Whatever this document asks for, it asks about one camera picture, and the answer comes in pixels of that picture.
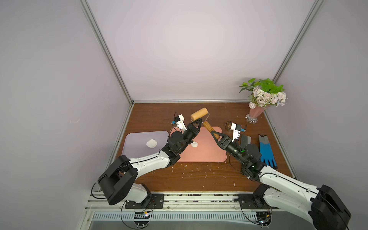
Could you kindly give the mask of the pink silicone mat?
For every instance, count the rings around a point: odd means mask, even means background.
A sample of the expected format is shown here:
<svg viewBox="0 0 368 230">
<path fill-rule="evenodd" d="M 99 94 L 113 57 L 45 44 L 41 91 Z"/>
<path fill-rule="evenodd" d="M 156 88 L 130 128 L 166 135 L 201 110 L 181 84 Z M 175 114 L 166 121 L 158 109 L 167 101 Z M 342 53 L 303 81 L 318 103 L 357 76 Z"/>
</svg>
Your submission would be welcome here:
<svg viewBox="0 0 368 230">
<path fill-rule="evenodd" d="M 194 138 L 196 147 L 188 145 L 180 154 L 178 163 L 222 163 L 227 159 L 225 150 L 217 146 L 211 133 L 203 126 Z"/>
</svg>

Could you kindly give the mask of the wooden rolling pin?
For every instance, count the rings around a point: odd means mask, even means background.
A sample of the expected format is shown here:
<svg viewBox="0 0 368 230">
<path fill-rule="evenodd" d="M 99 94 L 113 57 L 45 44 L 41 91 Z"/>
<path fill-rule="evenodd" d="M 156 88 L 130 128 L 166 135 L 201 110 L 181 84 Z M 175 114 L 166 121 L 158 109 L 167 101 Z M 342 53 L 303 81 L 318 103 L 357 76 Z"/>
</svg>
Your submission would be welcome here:
<svg viewBox="0 0 368 230">
<path fill-rule="evenodd" d="M 207 116 L 206 118 L 205 118 L 205 120 L 202 122 L 202 124 L 203 124 L 203 126 L 209 131 L 209 132 L 211 132 L 211 131 L 215 131 L 215 129 L 209 124 L 209 122 L 207 122 L 207 118 L 209 117 L 209 112 L 208 112 L 208 110 L 207 110 L 207 108 L 202 108 L 202 109 L 200 109 L 200 110 L 198 110 L 198 111 L 196 111 L 195 113 L 193 113 L 191 116 L 190 116 L 190 118 L 191 118 L 191 121 L 193 122 L 193 121 L 195 121 L 195 120 L 197 120 L 197 119 L 200 119 L 200 118 L 202 118 L 202 117 L 205 117 L 205 116 Z"/>
</svg>

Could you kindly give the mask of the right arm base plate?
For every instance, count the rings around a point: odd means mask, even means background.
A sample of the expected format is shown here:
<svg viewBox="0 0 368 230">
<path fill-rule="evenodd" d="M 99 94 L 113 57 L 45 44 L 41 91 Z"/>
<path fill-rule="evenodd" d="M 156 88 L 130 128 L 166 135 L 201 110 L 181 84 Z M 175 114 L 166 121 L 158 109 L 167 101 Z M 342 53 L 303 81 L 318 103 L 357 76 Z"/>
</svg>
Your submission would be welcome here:
<svg viewBox="0 0 368 230">
<path fill-rule="evenodd" d="M 264 197 L 257 194 L 238 194 L 234 202 L 239 203 L 242 209 L 277 209 L 268 205 Z"/>
</svg>

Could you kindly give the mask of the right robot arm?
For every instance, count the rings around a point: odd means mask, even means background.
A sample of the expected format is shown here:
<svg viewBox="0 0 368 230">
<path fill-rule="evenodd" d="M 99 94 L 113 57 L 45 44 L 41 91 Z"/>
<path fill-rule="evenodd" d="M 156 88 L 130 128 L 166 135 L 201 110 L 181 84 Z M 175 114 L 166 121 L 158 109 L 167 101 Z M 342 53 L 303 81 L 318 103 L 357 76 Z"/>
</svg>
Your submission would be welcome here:
<svg viewBox="0 0 368 230">
<path fill-rule="evenodd" d="M 329 186 L 316 187 L 278 172 L 258 158 L 254 144 L 241 147 L 228 135 L 211 131 L 217 145 L 242 165 L 242 174 L 264 185 L 262 197 L 268 206 L 294 214 L 317 230 L 347 230 L 351 213 Z"/>
</svg>

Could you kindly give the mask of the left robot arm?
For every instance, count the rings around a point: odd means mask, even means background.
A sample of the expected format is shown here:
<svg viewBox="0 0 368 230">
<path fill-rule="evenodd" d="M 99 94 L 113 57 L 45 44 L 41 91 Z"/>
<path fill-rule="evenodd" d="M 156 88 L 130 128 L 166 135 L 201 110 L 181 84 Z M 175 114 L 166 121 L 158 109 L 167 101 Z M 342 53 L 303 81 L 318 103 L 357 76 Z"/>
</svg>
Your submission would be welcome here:
<svg viewBox="0 0 368 230">
<path fill-rule="evenodd" d="M 144 184 L 136 184 L 136 179 L 176 164 L 187 146 L 194 142 L 201 125 L 202 119 L 199 118 L 188 124 L 185 131 L 175 131 L 155 154 L 131 159 L 125 155 L 118 157 L 97 180 L 108 204 L 112 206 L 126 200 L 141 208 L 149 207 L 152 193 Z"/>
</svg>

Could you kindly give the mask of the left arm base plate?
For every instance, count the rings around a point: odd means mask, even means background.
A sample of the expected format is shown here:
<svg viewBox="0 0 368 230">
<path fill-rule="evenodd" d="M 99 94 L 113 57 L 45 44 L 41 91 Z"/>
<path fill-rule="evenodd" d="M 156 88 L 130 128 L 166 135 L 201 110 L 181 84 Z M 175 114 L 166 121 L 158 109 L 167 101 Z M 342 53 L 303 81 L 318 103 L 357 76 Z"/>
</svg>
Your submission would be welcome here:
<svg viewBox="0 0 368 230">
<path fill-rule="evenodd" d="M 150 194 L 142 202 L 127 201 L 125 209 L 163 209 L 164 194 Z"/>
</svg>

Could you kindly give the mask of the small dough piece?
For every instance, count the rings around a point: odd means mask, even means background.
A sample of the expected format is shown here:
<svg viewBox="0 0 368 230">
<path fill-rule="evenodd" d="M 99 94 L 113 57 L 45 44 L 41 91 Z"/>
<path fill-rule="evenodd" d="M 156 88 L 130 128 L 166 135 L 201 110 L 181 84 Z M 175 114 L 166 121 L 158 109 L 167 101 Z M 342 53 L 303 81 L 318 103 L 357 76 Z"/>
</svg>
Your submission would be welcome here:
<svg viewBox="0 0 368 230">
<path fill-rule="evenodd" d="M 191 143 L 191 146 L 193 148 L 197 148 L 198 147 L 198 143 L 196 141 L 194 141 L 194 142 Z"/>
</svg>

